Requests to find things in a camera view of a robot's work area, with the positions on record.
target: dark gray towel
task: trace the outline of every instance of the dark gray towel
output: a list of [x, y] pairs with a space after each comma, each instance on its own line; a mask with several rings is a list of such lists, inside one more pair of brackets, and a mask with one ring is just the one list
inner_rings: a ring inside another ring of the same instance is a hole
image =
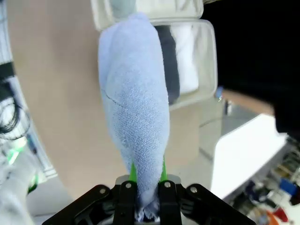
[[163, 50], [165, 83], [167, 86], [169, 104], [172, 105], [179, 97], [180, 83], [176, 58], [176, 43], [170, 32], [170, 26], [156, 26], [161, 48]]

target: light blue towel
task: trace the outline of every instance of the light blue towel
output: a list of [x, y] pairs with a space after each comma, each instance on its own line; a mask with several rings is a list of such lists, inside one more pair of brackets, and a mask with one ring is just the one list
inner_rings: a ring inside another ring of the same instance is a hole
[[139, 210], [156, 217], [156, 188], [170, 133], [163, 55], [155, 28], [141, 13], [104, 30], [99, 79], [110, 135], [137, 173]]

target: red object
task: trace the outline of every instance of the red object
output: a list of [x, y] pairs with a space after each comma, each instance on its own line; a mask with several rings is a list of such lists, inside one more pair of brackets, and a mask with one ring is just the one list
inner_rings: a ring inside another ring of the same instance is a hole
[[275, 212], [273, 212], [273, 215], [279, 218], [284, 223], [289, 221], [289, 219], [286, 216], [286, 213], [281, 207], [279, 207]]

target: bolt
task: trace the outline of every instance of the bolt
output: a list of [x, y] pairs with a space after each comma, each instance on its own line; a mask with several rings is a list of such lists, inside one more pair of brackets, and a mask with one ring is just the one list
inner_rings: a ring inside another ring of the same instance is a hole
[[191, 190], [192, 193], [197, 193], [197, 191], [198, 191], [197, 188], [195, 188], [195, 187], [191, 187], [190, 190]]
[[171, 186], [170, 182], [166, 182], [166, 183], [165, 183], [165, 187], [166, 187], [166, 188], [169, 188], [170, 186]]
[[100, 189], [100, 194], [104, 194], [105, 193], [105, 189]]
[[131, 183], [127, 183], [127, 184], [125, 185], [125, 187], [126, 187], [126, 188], [131, 188]]

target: person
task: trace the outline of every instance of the person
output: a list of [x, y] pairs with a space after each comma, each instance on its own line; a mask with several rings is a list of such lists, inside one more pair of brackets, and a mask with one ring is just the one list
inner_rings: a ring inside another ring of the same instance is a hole
[[218, 94], [274, 115], [278, 132], [300, 137], [299, 16], [293, 1], [220, 0], [204, 6], [217, 46]]

